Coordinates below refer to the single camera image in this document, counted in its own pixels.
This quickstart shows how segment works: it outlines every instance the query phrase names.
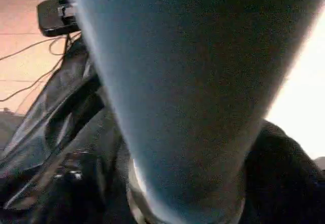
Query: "black fabric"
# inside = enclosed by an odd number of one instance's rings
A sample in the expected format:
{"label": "black fabric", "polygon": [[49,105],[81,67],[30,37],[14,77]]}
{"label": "black fabric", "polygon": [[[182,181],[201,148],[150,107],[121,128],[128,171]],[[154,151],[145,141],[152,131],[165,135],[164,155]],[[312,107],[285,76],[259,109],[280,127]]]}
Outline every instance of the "black fabric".
{"label": "black fabric", "polygon": [[[0,161],[0,222],[135,223],[129,151],[82,40],[49,80]],[[324,175],[265,122],[247,156],[240,224],[325,223]]]}

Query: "wooden floor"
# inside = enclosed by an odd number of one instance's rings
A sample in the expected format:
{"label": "wooden floor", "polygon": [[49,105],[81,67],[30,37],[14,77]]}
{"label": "wooden floor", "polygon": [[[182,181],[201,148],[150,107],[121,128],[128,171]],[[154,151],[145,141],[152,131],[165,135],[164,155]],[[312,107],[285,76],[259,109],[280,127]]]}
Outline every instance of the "wooden floor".
{"label": "wooden floor", "polygon": [[[0,57],[47,39],[40,34],[36,18],[36,6],[41,1],[0,0]],[[0,99],[31,85],[54,66],[59,57],[48,52],[48,45],[49,42],[43,43],[0,61]],[[62,49],[63,40],[54,51],[61,53]],[[35,90],[29,89],[0,103],[1,110],[9,108],[25,114],[47,79],[37,84]],[[267,116],[296,139],[312,158],[325,156],[324,118],[325,5],[319,10],[318,21],[310,27],[310,34]]]}

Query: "wire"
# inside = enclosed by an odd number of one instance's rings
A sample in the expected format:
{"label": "wire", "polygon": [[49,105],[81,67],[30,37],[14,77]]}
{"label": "wire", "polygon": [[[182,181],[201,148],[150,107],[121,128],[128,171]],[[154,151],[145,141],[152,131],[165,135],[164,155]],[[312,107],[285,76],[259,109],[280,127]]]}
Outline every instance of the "wire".
{"label": "wire", "polygon": [[58,38],[52,38],[52,39],[47,39],[47,40],[39,41],[39,42],[37,42],[37,43],[34,43],[34,44],[32,44],[32,45],[29,45],[29,46],[23,48],[22,50],[19,50],[19,51],[15,52],[15,53],[12,53],[12,54],[10,54],[10,55],[3,56],[3,57],[0,58],[0,60],[4,60],[4,59],[7,59],[7,58],[9,58],[9,57],[11,57],[11,56],[17,55],[17,54],[19,54],[19,53],[21,53],[21,52],[23,52],[23,51],[25,51],[25,50],[28,50],[29,48],[31,48],[31,47],[33,47],[33,46],[36,46],[36,45],[39,45],[39,44],[42,44],[42,43],[45,43],[45,42],[48,42],[48,41],[51,41],[51,40],[54,40],[54,41],[55,41],[55,40],[59,40],[59,39],[62,39],[62,38],[63,38],[63,37],[58,37]]}
{"label": "wire", "polygon": [[26,95],[26,97],[20,102],[20,104],[18,105],[18,107],[17,107],[17,109],[16,109],[16,111],[15,111],[15,113],[14,114],[17,114],[17,112],[19,111],[19,109],[20,109],[20,107],[24,104],[24,102],[27,100],[27,98],[36,90],[36,89],[38,89],[40,86],[42,85],[42,81],[40,81],[39,83],[38,83],[38,85],[37,86],[35,86],[35,88],[33,88],[27,95]]}
{"label": "wire", "polygon": [[60,62],[63,60],[63,58],[64,58],[64,56],[61,57],[61,58],[59,59],[59,61],[57,61],[57,63],[54,65],[54,67],[53,67],[51,70],[49,70],[48,72],[44,73],[44,74],[43,74],[41,77],[39,77],[39,78],[38,78],[38,79],[37,79],[37,80],[36,80],[32,85],[30,85],[30,86],[28,86],[28,87],[26,87],[26,88],[22,88],[22,89],[20,89],[20,90],[18,90],[18,91],[16,91],[16,92],[14,92],[13,94],[9,95],[8,97],[6,97],[6,98],[0,100],[0,102],[5,102],[5,101],[11,99],[13,96],[15,96],[15,95],[17,95],[17,94],[19,94],[19,93],[21,93],[21,92],[23,92],[23,91],[25,91],[25,90],[28,90],[28,89],[34,87],[34,85],[37,84],[37,83],[38,83],[42,78],[44,78],[46,75],[48,75],[48,74],[54,72],[55,69],[57,68],[57,66],[58,66],[58,65],[60,64]]}
{"label": "wire", "polygon": [[64,55],[66,53],[66,51],[68,50],[69,47],[71,47],[72,43],[77,39],[76,37],[79,36],[81,34],[81,32],[77,33],[74,36],[70,36],[70,34],[67,34],[66,36],[66,42],[64,44],[64,50],[63,53],[55,53],[52,51],[53,49],[53,45],[58,41],[58,40],[54,40],[53,42],[51,42],[51,44],[49,45],[49,52],[52,55]]}
{"label": "wire", "polygon": [[51,42],[51,44],[49,45],[49,52],[50,52],[52,55],[64,55],[64,54],[66,53],[67,49],[68,49],[68,46],[69,46],[68,43],[70,43],[70,45],[71,45],[71,37],[70,37],[69,34],[66,36],[66,42],[64,43],[64,50],[63,50],[63,53],[54,53],[54,52],[52,51],[52,47],[53,47],[53,45],[54,45],[57,41],[58,41],[58,40],[54,40],[53,42]]}
{"label": "wire", "polygon": [[[13,96],[15,96],[15,95],[17,95],[17,94],[19,94],[19,93],[21,93],[21,92],[23,92],[23,91],[25,91],[25,90],[28,90],[28,89],[34,87],[35,84],[37,84],[37,83],[38,83],[42,78],[44,78],[44,77],[46,77],[47,75],[49,75],[50,73],[54,72],[55,69],[56,69],[56,67],[59,65],[59,63],[60,63],[61,61],[64,60],[64,58],[65,58],[65,56],[66,56],[66,53],[67,53],[67,51],[68,51],[68,49],[69,49],[69,47],[68,47],[68,42],[70,42],[70,46],[71,46],[71,44],[72,44],[72,42],[73,42],[73,39],[74,39],[75,37],[77,37],[78,35],[80,35],[80,34],[81,34],[81,32],[77,33],[76,35],[74,35],[74,36],[72,36],[72,37],[70,37],[69,34],[66,36],[66,42],[65,42],[65,44],[64,44],[64,53],[63,53],[63,56],[59,59],[59,61],[55,64],[55,66],[54,66],[50,71],[46,72],[46,73],[43,74],[41,77],[39,77],[39,78],[38,78],[38,79],[37,79],[37,80],[36,80],[32,85],[30,85],[30,86],[28,86],[28,87],[26,87],[26,88],[23,88],[23,89],[20,89],[20,90],[14,92],[14,93],[11,94],[10,96],[8,96],[8,97],[6,97],[6,98],[0,100],[0,102],[5,102],[5,101],[11,99]],[[26,47],[26,48],[24,48],[24,49],[22,49],[22,50],[20,50],[20,51],[17,51],[17,52],[15,52],[15,53],[13,53],[13,54],[10,54],[10,55],[7,55],[7,56],[4,56],[4,57],[0,58],[0,60],[6,59],[6,58],[11,57],[11,56],[14,56],[14,55],[16,55],[16,54],[18,54],[18,53],[20,53],[20,52],[22,52],[22,51],[25,51],[25,50],[27,50],[27,49],[29,49],[29,48],[35,46],[35,45],[38,45],[38,44],[41,44],[41,43],[44,43],[44,42],[47,42],[47,41],[51,41],[51,40],[53,40],[53,42],[51,42],[51,44],[50,44],[50,46],[51,46],[51,45],[53,45],[54,43],[56,43],[57,40],[62,39],[62,38],[63,38],[63,37],[59,37],[59,38],[47,39],[47,40],[43,40],[43,41],[37,42],[37,43],[32,44],[32,45],[30,45],[30,46],[28,46],[28,47]],[[30,93],[29,93],[29,94],[28,94],[28,95],[23,99],[23,102],[24,102],[24,101],[26,100],[26,98],[30,95]]]}

